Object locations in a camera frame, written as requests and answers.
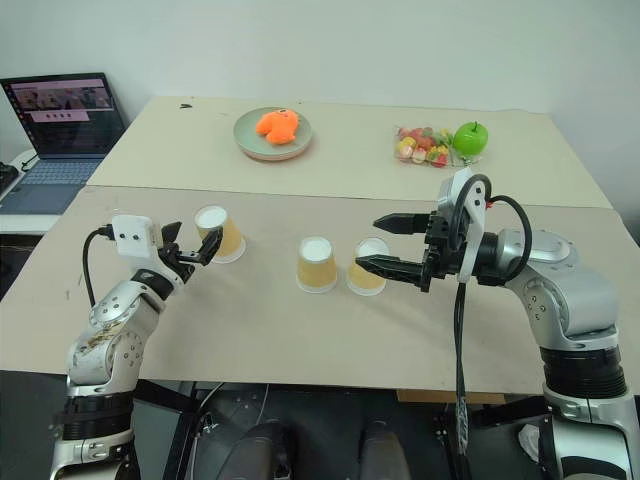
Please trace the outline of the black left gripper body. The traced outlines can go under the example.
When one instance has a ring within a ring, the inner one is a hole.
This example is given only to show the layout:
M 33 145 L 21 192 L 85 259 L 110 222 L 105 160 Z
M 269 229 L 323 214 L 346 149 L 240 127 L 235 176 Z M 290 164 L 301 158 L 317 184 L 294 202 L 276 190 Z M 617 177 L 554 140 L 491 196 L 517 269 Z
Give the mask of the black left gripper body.
M 168 243 L 158 249 L 160 260 L 183 282 L 187 283 L 200 262 L 200 254 L 182 251 L 177 243 Z

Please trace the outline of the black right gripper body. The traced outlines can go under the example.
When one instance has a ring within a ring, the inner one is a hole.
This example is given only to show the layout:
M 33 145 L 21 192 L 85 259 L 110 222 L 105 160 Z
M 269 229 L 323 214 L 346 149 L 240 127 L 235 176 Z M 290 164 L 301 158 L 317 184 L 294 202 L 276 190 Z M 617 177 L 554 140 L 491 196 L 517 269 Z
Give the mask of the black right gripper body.
M 425 233 L 420 290 L 428 292 L 433 279 L 445 279 L 457 275 L 461 266 L 461 253 L 450 248 L 448 221 L 436 211 L 428 215 Z

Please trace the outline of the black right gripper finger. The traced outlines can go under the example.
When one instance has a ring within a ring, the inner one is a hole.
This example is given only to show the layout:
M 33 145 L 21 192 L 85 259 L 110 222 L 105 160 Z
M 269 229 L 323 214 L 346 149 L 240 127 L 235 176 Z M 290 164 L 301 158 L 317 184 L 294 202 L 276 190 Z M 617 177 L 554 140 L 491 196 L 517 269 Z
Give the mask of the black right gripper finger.
M 380 230 L 399 235 L 425 233 L 429 214 L 392 213 L 376 219 L 373 226 Z
M 355 263 L 365 271 L 383 279 L 421 286 L 423 271 L 421 263 L 381 254 L 356 257 Z

